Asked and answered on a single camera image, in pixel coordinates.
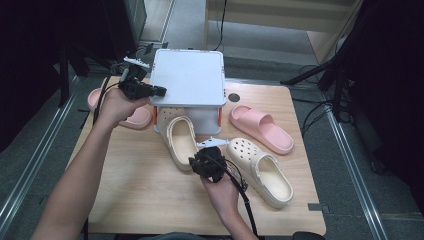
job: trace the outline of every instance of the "gray carpet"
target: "gray carpet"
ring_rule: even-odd
[[[31,235],[44,203],[57,179],[61,176],[74,145],[80,134],[87,110],[86,97],[89,92],[100,86],[107,72],[95,65],[87,78],[79,78],[75,102],[72,105],[62,128],[56,136],[50,151],[45,157],[34,183],[22,202],[19,211],[11,223],[5,239],[28,239]],[[296,76],[302,66],[273,62],[225,58],[227,78],[248,78],[273,80],[274,85],[282,79]],[[307,88],[291,87],[294,98],[321,101],[321,94],[313,83],[302,83]],[[57,111],[59,93],[46,102],[43,108],[25,126],[8,149],[0,153],[2,174],[0,175],[0,200],[3,202],[28,159],[36,149],[38,142]],[[316,104],[294,101],[299,125]],[[321,114],[323,108],[314,112],[312,118]],[[424,220],[418,215],[408,187],[395,176],[375,174],[369,165],[369,156],[359,136],[350,124],[343,128],[357,156],[363,177],[382,216],[389,239],[424,239]],[[305,147],[310,161],[315,185],[321,205],[324,207],[324,219],[327,225],[326,239],[373,239],[352,180],[343,161],[338,143],[331,130],[328,118],[324,116],[306,132]],[[111,234],[92,234],[90,239],[113,239]],[[267,237],[267,239],[291,239],[290,237]]]

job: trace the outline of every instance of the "slipper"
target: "slipper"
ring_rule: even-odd
[[[293,188],[278,160],[245,138],[235,138],[226,147],[227,156],[241,175],[271,207],[283,208],[293,198]]]
[[[287,154],[293,149],[293,139],[274,123],[268,113],[248,106],[237,106],[230,112],[230,122],[278,154]]]
[[[88,108],[93,113],[97,107],[97,102],[99,101],[101,91],[102,91],[101,88],[96,88],[88,95],[88,99],[87,99]],[[133,115],[128,117],[125,121],[121,121],[119,125],[123,127],[131,128],[131,129],[139,130],[147,126],[147,124],[149,124],[151,119],[152,119],[152,114],[150,114],[150,111],[145,109],[144,107],[139,107],[134,111]]]
[[[159,132],[172,159],[183,171],[191,170],[189,158],[197,153],[194,127],[184,108],[161,107],[158,111]]]

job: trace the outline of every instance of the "gray floor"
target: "gray floor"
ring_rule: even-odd
[[[169,42],[169,48],[202,49],[204,43],[204,9],[203,1],[176,0],[169,19],[163,42]],[[216,22],[209,22],[208,49],[218,44]],[[316,59],[304,31],[290,29],[266,28],[240,24],[225,23],[224,39],[218,49],[225,57],[255,59],[278,64],[314,65]],[[99,86],[106,72],[92,72],[89,78],[77,78],[78,89],[75,102],[69,109],[68,116],[57,133],[57,139],[46,153],[44,163],[34,179],[26,197],[4,239],[27,239],[42,211],[51,188],[60,177],[67,161],[60,161],[58,156],[70,156],[79,134],[79,127],[84,122],[86,113],[78,111],[87,109],[85,99],[90,90]],[[261,81],[261,84],[278,84],[276,81]],[[290,88],[293,97],[320,101],[323,95],[314,84],[303,83]],[[13,144],[0,153],[0,163],[7,166],[0,175],[0,200],[4,202],[18,181],[20,172],[36,151],[43,133],[57,113],[59,95],[55,94],[21,131]],[[294,101],[299,125],[315,105]],[[370,167],[369,154],[364,148],[355,128],[351,124],[336,124],[343,131],[348,142],[351,158],[359,170],[372,204],[381,220],[384,235],[376,237],[370,227],[360,192],[353,184],[349,161],[341,150],[340,140],[333,133],[331,117],[325,116],[316,122],[304,137],[305,147],[311,165],[320,203],[323,207],[327,226],[326,239],[424,239],[424,220],[409,193],[408,186],[393,175],[378,175]],[[113,239],[113,235],[91,235],[90,239]],[[290,237],[268,237],[267,239],[290,239]]]

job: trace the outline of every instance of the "forearm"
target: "forearm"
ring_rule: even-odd
[[[219,214],[219,218],[235,240],[258,239],[238,212]]]
[[[85,143],[53,189],[33,239],[75,239],[97,195],[112,128],[93,126]]]

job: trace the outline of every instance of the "wooden tabletop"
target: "wooden tabletop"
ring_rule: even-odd
[[[112,78],[110,84],[113,82],[117,82],[117,78]],[[227,101],[222,111],[221,132],[214,137],[228,140],[243,137],[255,142],[279,160],[294,190],[291,203],[283,209],[267,205],[253,188],[247,190],[258,234],[289,236],[296,231],[310,231],[323,235],[326,227],[322,212],[311,211],[308,207],[308,204],[318,204],[319,201],[289,89],[284,86],[227,83],[227,96],[232,93],[238,94],[240,101]],[[238,105],[270,113],[276,124],[294,139],[292,152],[277,155],[235,128],[228,115]],[[86,139],[91,125],[92,114],[71,159]],[[209,137],[197,136],[196,141]],[[221,150],[225,156],[225,147]],[[239,211],[250,226],[241,197]],[[161,136],[153,130],[153,122],[142,130],[121,126],[114,130],[97,199],[89,216],[89,232],[229,235],[212,208],[199,176],[177,168]]]

